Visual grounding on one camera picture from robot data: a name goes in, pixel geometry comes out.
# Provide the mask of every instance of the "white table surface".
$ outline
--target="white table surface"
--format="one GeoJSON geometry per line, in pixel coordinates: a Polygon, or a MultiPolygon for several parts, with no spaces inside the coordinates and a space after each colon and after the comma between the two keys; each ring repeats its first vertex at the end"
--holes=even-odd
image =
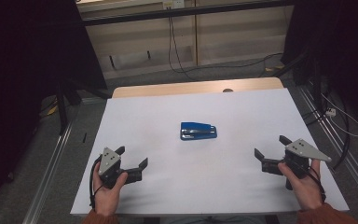
{"type": "MultiPolygon", "coordinates": [[[[124,186],[117,213],[139,217],[265,215],[299,209],[285,177],[261,172],[258,148],[281,159],[279,135],[315,143],[287,89],[110,99],[71,214],[90,210],[91,165],[104,147],[126,147],[121,168],[149,165],[143,180],[124,186]],[[217,138],[182,141],[180,123],[210,123],[217,138]]],[[[322,162],[326,202],[349,210],[322,162]]]]}

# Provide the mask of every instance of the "hand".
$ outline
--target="hand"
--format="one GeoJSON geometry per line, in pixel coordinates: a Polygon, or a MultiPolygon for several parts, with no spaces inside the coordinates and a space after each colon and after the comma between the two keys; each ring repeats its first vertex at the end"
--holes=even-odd
{"type": "MultiPolygon", "coordinates": [[[[103,185],[103,181],[98,175],[98,171],[100,169],[100,162],[95,166],[92,182],[94,190],[97,190],[100,186],[103,185]]],[[[122,173],[118,179],[116,184],[112,189],[108,189],[106,187],[101,187],[95,194],[95,212],[97,214],[103,215],[104,217],[109,217],[115,214],[118,206],[119,193],[121,188],[126,183],[128,174],[122,173]]]]}
{"type": "MultiPolygon", "coordinates": [[[[310,169],[310,174],[316,179],[319,179],[318,176],[320,176],[320,165],[321,162],[318,160],[312,160],[310,163],[310,167],[313,169],[310,169]]],[[[295,193],[302,210],[307,211],[322,206],[321,192],[318,184],[316,184],[314,180],[309,176],[298,179],[285,163],[279,163],[278,168],[292,184],[293,192],[295,193]]]]}

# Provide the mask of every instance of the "sleeve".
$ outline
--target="sleeve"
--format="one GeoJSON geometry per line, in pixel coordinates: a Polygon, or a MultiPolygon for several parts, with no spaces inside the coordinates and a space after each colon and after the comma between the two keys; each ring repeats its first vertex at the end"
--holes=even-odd
{"type": "Polygon", "coordinates": [[[83,224],[118,224],[117,216],[104,217],[95,213],[94,209],[89,211],[89,214],[82,222],[83,224]]]}
{"type": "Polygon", "coordinates": [[[297,224],[358,224],[358,222],[351,216],[339,212],[334,209],[330,204],[325,203],[321,207],[297,212],[297,224]]]}

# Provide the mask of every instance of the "power outlet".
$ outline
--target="power outlet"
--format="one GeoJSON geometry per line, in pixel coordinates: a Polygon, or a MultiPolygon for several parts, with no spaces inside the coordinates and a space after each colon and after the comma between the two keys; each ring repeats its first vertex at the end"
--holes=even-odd
{"type": "Polygon", "coordinates": [[[162,1],[162,9],[167,10],[168,8],[174,9],[173,1],[172,0],[162,1]]]}
{"type": "Polygon", "coordinates": [[[183,8],[185,7],[185,0],[164,0],[162,1],[162,9],[166,10],[168,8],[183,8]]]}
{"type": "Polygon", "coordinates": [[[184,8],[185,7],[185,0],[174,0],[173,1],[173,8],[184,8]]]}

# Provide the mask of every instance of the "stapler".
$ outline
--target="stapler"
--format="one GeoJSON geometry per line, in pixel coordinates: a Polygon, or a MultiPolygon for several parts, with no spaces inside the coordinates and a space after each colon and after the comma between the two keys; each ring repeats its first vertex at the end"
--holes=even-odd
{"type": "Polygon", "coordinates": [[[211,124],[197,122],[182,122],[180,127],[180,138],[187,140],[200,140],[208,138],[216,138],[216,127],[211,124]]]}

